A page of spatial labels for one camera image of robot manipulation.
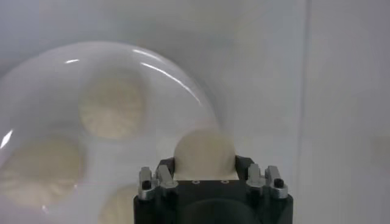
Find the white wall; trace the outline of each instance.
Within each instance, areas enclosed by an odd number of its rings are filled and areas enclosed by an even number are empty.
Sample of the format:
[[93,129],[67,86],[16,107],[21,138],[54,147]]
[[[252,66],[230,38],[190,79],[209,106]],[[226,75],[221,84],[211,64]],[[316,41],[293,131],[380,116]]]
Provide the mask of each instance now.
[[390,1],[312,0],[299,223],[389,223]]
[[388,223],[389,3],[2,0],[0,75],[79,41],[152,49],[203,85],[240,154],[281,168],[297,223]]

